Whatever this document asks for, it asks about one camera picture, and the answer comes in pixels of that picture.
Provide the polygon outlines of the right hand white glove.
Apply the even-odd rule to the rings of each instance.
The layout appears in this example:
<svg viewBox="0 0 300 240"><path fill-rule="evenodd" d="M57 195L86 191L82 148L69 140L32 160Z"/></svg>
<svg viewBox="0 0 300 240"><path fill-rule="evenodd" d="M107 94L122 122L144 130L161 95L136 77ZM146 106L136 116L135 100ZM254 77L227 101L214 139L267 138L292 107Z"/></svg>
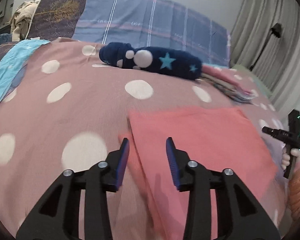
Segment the right hand white glove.
<svg viewBox="0 0 300 240"><path fill-rule="evenodd" d="M284 147L282 149L282 159L281 159L281 167L283 170L286 170L286 168L290 165L292 161L292 157L295 157L294 171L296 172L298 169L300 169L300 150L293 148L290 150L290 153L288 153L287 148Z"/></svg>

